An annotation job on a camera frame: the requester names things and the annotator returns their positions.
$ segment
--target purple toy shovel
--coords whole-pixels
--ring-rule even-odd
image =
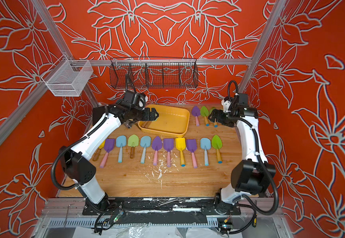
[[[151,148],[153,148],[153,150],[155,150],[153,164],[156,165],[158,162],[158,150],[162,149],[162,140],[159,136],[156,136],[154,138],[153,144],[151,144]]]
[[[174,148],[174,138],[163,139],[163,148],[167,151],[167,167],[171,167],[170,151]]]
[[[116,143],[115,139],[106,139],[105,145],[103,146],[104,150],[106,150],[105,155],[103,156],[103,160],[101,161],[100,168],[103,168],[106,163],[106,159],[108,159],[109,152],[113,150],[114,145]]]
[[[196,169],[198,167],[198,164],[196,163],[196,158],[195,158],[195,150],[198,148],[196,145],[196,139],[188,139],[186,140],[186,148],[191,152],[192,155],[192,164],[194,168]]]
[[[194,106],[194,107],[192,108],[191,114],[195,117],[196,126],[199,126],[199,119],[198,119],[198,116],[200,116],[200,109],[198,108],[198,106]]]

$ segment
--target yellow plastic tray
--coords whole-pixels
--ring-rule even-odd
[[[184,137],[190,120],[190,112],[187,109],[156,104],[146,107],[154,107],[159,117],[149,122],[147,128],[142,127],[147,121],[139,121],[138,125],[142,131],[170,137]]]

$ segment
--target black cable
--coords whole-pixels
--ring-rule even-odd
[[[109,115],[109,110],[108,107],[105,106],[105,114],[108,116]],[[60,190],[70,190],[76,186],[78,186],[78,184],[73,184],[70,185],[68,187],[65,187],[63,185],[61,185],[58,180],[56,179],[56,174],[55,174],[55,170],[56,170],[56,165],[58,164],[61,156],[63,156],[68,150],[70,150],[73,146],[79,144],[80,142],[82,142],[83,140],[89,138],[89,136],[91,136],[95,131],[98,130],[98,128],[100,128],[100,126],[102,126],[105,121],[108,119],[108,117],[104,117],[104,119],[100,122],[99,125],[97,125],[91,132],[89,132],[86,136],[83,136],[80,140],[76,141],[75,143],[73,143],[72,145],[66,147],[64,150],[62,150],[61,153],[59,153],[55,159],[55,161],[53,162],[52,166],[51,166],[51,180],[52,183],[55,185],[56,188],[60,189]]]
[[[256,152],[259,153],[259,151],[260,151],[259,137],[258,137],[256,129],[253,128],[253,125],[249,121],[247,121],[246,119],[241,118],[241,117],[230,117],[230,119],[236,119],[236,120],[242,121],[245,124],[247,124],[250,128],[252,128]],[[270,175],[268,169],[265,167],[264,163],[262,162],[261,156],[257,155],[256,157],[257,157],[257,160],[259,161],[259,164],[260,164],[265,176],[268,177],[268,180],[269,180],[269,182],[273,188],[273,198],[274,198],[273,206],[270,208],[270,210],[264,211],[264,210],[261,210],[260,208],[258,208],[256,206],[256,204],[247,195],[242,194],[242,197],[246,198],[246,200],[257,210],[257,212],[259,212],[265,216],[269,216],[269,215],[272,215],[273,213],[275,213],[277,208],[278,208],[278,202],[279,202],[278,191],[277,191],[277,187],[276,187],[276,184],[274,183],[272,176]]]
[[[93,207],[93,209],[99,210],[99,209],[97,209],[95,206],[93,206],[92,203],[90,203],[90,201],[89,201],[89,205],[91,205],[91,206]],[[116,210],[116,208],[117,208],[117,203],[116,203],[116,202],[113,202],[113,203],[110,203],[110,204],[108,205],[108,207],[106,208],[106,210],[107,210],[106,212],[100,212],[99,216],[97,217],[96,221],[94,222],[94,232],[95,232],[95,233],[99,233],[99,232],[97,231],[97,225],[98,225],[98,221],[100,220],[100,218],[101,218],[104,214],[107,214],[107,213],[112,213],[112,214],[113,214],[113,212],[114,212],[114,210]],[[105,219],[105,220],[103,221],[103,223],[102,223],[102,225],[101,225],[102,230],[108,230],[108,229],[109,229],[110,226],[108,226],[108,228],[103,228],[103,225],[104,225],[104,223],[105,223],[106,221],[109,222],[111,218],[112,218],[112,215],[110,216],[110,218],[107,218],[107,219]]]
[[[234,81],[234,80],[229,81],[229,83],[228,83],[228,98],[229,98],[229,100],[232,99],[232,98],[231,98],[231,93],[230,93],[230,89],[231,89],[231,84],[232,84],[232,83],[233,83],[233,84],[235,85],[235,87],[236,87],[236,93],[239,93],[239,87],[238,87],[236,81]]]
[[[132,86],[132,88],[133,88],[133,90],[134,90],[134,92],[137,93],[136,87],[134,86],[134,83],[133,83],[133,81],[131,80],[131,78],[130,78],[130,76],[128,74],[125,74],[125,81],[126,81],[126,83],[125,83],[125,91],[127,90],[127,82],[129,81],[131,86]]]
[[[257,215],[257,213],[256,213],[256,208],[254,208],[254,207],[252,207],[252,206],[249,206],[249,205],[246,205],[246,204],[239,204],[239,203],[238,203],[237,205],[240,206],[240,207],[248,207],[248,208],[251,208],[251,209],[253,210],[253,216],[252,216],[252,219],[251,219],[244,227],[242,227],[241,229],[236,230],[236,231],[229,231],[229,234],[230,234],[230,235],[232,235],[232,234],[237,234],[237,233],[240,233],[240,232],[246,230],[246,228],[248,228],[250,225],[253,224],[253,221],[254,221],[254,219],[256,218],[256,215]],[[228,234],[228,231],[226,231],[226,230],[224,230],[224,229],[222,229],[222,228],[220,228],[220,231],[219,231],[219,232],[222,233],[222,234]]]

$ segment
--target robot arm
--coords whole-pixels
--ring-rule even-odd
[[[265,193],[268,186],[272,184],[275,195],[272,209],[262,211],[255,207],[258,212],[270,215],[278,207],[277,189],[273,182],[276,169],[273,164],[268,164],[262,150],[257,109],[249,106],[248,95],[243,93],[236,93],[233,98],[226,97],[222,105],[223,110],[213,110],[208,119],[225,126],[236,127],[242,144],[242,161],[232,170],[231,183],[221,189],[220,199],[227,204],[235,204],[242,198],[251,202],[250,195]]]
[[[96,180],[96,168],[89,160],[99,145],[121,124],[130,128],[137,121],[154,121],[159,117],[155,108],[145,108],[145,94],[126,91],[124,97],[115,104],[94,109],[94,116],[101,115],[94,126],[77,142],[62,147],[51,168],[51,179],[61,190],[76,187],[87,201],[98,209],[105,210],[108,206],[107,195]],[[65,174],[75,184],[69,187],[60,185],[55,177],[58,161]]]

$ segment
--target black wire mesh basket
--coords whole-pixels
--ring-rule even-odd
[[[112,58],[109,72],[113,88],[125,88],[128,74],[136,88],[196,88],[198,67],[189,58]]]

